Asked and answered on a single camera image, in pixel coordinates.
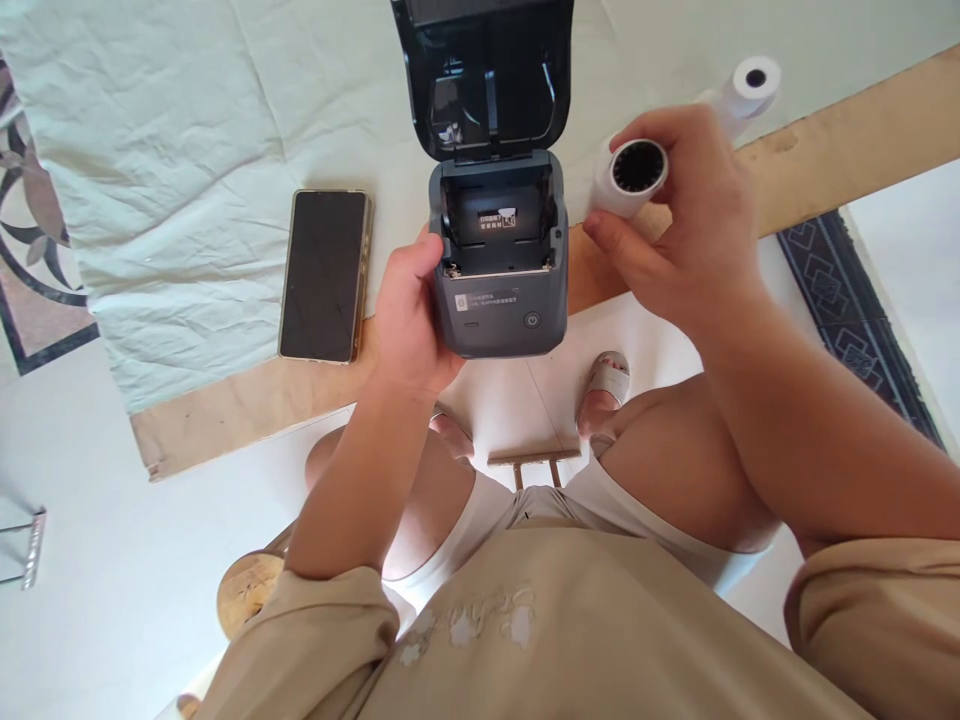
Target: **white paper roll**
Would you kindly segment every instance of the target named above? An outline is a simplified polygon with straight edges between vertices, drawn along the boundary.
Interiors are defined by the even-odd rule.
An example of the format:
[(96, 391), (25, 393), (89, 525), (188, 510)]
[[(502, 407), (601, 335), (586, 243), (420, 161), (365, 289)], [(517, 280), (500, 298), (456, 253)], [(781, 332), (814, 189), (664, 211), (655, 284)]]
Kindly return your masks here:
[(769, 110), (780, 94), (782, 73), (772, 58), (747, 58), (733, 71), (720, 90), (707, 90), (699, 102), (713, 106), (731, 141), (736, 140), (758, 117)]
[(600, 147), (590, 189), (590, 210), (629, 220), (666, 182), (667, 153), (653, 140), (631, 140), (611, 153), (611, 140), (613, 137)]

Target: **decorative floor pattern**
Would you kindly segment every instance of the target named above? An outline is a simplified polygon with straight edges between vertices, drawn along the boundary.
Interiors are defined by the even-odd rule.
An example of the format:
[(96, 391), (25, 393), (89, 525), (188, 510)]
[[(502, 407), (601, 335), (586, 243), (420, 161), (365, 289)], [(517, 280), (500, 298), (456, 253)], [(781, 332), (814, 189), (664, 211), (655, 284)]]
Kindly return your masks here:
[(97, 337), (56, 193), (0, 58), (0, 386)]
[(910, 363), (838, 211), (777, 235), (827, 349), (917, 430), (943, 447)]

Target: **black phone screen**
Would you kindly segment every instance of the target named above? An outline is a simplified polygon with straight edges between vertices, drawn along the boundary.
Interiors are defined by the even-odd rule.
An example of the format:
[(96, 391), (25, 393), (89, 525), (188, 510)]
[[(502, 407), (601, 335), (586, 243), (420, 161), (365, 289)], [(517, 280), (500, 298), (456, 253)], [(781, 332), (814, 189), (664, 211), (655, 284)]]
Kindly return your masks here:
[(366, 196), (297, 194), (287, 258), (280, 354), (350, 362), (353, 357)]

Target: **beige shirt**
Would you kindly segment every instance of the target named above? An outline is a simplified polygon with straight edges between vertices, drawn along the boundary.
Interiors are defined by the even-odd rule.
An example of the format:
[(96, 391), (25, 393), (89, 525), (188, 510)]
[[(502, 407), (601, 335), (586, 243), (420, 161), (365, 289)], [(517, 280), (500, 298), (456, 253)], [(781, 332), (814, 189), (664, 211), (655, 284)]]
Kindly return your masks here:
[(285, 572), (197, 720), (960, 718), (960, 543), (829, 548), (786, 619), (796, 655), (650, 541), (521, 527), (396, 641), (373, 570)]

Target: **left hand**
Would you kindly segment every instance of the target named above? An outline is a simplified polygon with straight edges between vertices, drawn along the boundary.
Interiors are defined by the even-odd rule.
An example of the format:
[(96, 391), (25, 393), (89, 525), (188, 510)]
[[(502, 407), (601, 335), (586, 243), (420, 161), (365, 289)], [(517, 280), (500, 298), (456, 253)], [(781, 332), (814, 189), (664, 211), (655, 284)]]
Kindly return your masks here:
[(413, 245), (394, 250), (377, 298), (377, 373), (414, 392), (438, 395), (463, 367), (434, 325), (433, 270), (443, 254), (426, 225)]

